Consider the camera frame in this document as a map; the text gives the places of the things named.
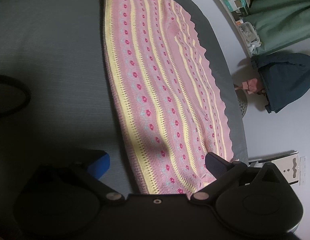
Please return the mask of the pink hanging garment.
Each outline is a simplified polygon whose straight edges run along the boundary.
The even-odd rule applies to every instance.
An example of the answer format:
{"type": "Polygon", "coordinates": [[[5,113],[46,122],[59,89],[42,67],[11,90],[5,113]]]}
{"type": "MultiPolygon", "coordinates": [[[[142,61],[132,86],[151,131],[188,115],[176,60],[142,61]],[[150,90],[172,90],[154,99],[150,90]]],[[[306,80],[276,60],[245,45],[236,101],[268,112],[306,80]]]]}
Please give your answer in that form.
{"type": "Polygon", "coordinates": [[[258,94],[259,92],[261,92],[263,90],[263,84],[259,79],[253,78],[253,79],[249,79],[247,81],[244,81],[243,83],[241,83],[240,86],[237,86],[235,89],[236,90],[239,90],[239,89],[244,90],[248,94],[258,94]]]}

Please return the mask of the pink striped knit sweater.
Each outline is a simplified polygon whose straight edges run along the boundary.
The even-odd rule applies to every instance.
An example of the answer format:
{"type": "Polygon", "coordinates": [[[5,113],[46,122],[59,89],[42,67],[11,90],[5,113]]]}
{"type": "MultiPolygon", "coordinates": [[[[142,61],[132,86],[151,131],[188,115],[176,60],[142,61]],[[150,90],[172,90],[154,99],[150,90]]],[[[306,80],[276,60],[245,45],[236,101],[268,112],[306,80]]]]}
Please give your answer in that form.
{"type": "Polygon", "coordinates": [[[104,16],[112,96],[140,191],[199,191],[214,180],[205,155],[234,154],[194,20],[177,0],[105,0],[104,16]]]}

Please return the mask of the green curtain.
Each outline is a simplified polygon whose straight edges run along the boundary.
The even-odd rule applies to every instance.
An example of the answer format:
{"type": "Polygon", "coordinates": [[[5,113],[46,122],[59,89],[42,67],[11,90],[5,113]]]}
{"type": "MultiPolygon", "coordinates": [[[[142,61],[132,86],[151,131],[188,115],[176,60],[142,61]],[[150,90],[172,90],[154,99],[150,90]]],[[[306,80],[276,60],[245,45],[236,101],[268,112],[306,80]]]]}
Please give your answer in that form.
{"type": "Polygon", "coordinates": [[[249,11],[244,21],[253,25],[261,42],[254,56],[310,38],[310,0],[254,0],[249,11]]]}

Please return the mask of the dark teal hanging jacket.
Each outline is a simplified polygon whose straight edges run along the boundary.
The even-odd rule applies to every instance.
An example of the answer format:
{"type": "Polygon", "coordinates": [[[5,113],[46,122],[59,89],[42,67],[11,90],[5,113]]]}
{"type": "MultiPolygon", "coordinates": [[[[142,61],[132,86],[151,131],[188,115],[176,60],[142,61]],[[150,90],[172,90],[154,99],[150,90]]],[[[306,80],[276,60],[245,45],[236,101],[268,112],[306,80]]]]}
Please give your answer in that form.
{"type": "Polygon", "coordinates": [[[268,113],[278,113],[310,89],[309,55],[278,51],[254,56],[251,63],[263,84],[268,113]]]}

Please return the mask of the cream and black chair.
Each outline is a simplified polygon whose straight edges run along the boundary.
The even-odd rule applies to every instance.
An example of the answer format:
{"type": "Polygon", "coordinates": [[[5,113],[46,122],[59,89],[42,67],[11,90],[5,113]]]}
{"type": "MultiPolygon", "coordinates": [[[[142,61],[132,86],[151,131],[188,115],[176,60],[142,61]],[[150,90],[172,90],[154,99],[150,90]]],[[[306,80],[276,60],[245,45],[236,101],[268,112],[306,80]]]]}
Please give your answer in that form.
{"type": "Polygon", "coordinates": [[[300,156],[298,151],[288,151],[256,157],[249,160],[251,167],[263,167],[266,163],[273,163],[290,185],[306,183],[306,157],[300,156]]]}

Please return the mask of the round wicker basket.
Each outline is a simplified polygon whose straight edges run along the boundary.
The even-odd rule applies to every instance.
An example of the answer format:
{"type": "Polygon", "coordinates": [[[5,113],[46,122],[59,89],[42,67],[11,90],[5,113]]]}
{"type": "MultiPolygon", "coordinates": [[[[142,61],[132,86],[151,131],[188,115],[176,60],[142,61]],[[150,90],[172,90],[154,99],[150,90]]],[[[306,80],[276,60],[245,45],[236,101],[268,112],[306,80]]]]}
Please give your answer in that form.
{"type": "Polygon", "coordinates": [[[239,103],[239,108],[241,111],[242,118],[245,116],[248,108],[248,101],[247,98],[237,98],[238,103],[239,103]]]}

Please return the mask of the clear plastic storage box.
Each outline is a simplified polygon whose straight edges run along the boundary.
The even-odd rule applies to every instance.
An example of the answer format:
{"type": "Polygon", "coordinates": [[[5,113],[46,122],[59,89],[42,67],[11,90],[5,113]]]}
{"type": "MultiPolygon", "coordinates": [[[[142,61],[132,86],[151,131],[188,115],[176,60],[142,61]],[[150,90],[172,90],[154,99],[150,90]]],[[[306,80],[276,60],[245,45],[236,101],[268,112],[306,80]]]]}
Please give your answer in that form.
{"type": "Polygon", "coordinates": [[[261,46],[261,41],[256,29],[250,22],[244,22],[240,24],[238,28],[250,54],[252,55],[256,48],[261,46]]]}

